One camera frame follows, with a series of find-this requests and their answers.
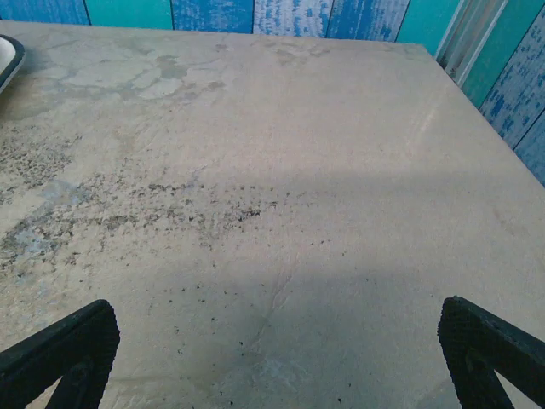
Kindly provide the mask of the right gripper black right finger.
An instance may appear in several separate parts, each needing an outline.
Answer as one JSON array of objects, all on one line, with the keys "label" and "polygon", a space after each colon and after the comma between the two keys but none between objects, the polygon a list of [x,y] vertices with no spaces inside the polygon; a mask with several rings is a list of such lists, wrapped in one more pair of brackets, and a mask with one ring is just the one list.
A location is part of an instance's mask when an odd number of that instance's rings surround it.
[{"label": "right gripper black right finger", "polygon": [[458,296],[444,300],[438,337],[462,409],[514,409],[498,375],[545,409],[545,342]]}]

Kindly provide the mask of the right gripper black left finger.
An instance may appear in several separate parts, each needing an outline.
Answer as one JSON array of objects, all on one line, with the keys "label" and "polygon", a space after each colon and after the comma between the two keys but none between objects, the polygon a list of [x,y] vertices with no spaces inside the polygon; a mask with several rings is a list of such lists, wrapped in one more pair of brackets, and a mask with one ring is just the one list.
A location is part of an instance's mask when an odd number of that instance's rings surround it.
[{"label": "right gripper black left finger", "polygon": [[96,300],[0,352],[0,409],[26,409],[55,386],[44,409],[98,409],[120,332]]}]

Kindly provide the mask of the strawberry print white tray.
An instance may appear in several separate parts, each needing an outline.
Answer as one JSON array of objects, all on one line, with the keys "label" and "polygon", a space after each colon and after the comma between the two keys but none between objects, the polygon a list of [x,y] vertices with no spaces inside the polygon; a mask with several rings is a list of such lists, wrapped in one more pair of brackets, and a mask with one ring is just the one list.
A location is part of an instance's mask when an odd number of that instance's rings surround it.
[{"label": "strawberry print white tray", "polygon": [[25,57],[26,50],[18,40],[0,34],[0,94],[20,70]]}]

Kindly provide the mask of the aluminium corner post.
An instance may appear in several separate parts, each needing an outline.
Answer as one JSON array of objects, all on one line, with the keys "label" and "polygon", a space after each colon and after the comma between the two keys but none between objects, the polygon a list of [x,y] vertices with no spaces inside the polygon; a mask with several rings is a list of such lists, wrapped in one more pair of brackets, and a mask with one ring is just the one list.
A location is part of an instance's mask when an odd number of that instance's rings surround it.
[{"label": "aluminium corner post", "polygon": [[434,59],[461,88],[509,0],[457,0]]}]

